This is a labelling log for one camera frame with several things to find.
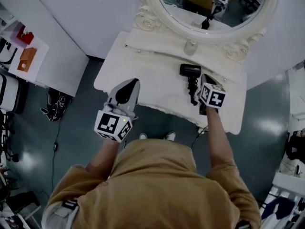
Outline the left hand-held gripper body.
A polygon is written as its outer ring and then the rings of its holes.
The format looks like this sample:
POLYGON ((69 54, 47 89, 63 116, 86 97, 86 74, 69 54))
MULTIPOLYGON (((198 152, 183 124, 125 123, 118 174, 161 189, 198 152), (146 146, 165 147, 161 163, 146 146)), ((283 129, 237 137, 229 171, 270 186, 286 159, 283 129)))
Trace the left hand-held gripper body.
POLYGON ((136 119, 138 117, 133 111, 106 102, 97 113, 94 131, 104 139, 122 142, 136 119))

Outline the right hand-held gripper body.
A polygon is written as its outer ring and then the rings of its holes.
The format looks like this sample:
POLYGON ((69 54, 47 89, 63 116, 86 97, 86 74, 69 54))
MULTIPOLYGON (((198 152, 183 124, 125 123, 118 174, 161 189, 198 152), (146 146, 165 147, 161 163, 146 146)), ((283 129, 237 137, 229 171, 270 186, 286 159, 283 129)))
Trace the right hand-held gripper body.
POLYGON ((211 107, 216 110, 222 108, 226 97, 226 91, 222 86, 210 83, 203 83, 201 91, 198 94, 200 102, 199 114, 206 115, 206 107, 211 107))

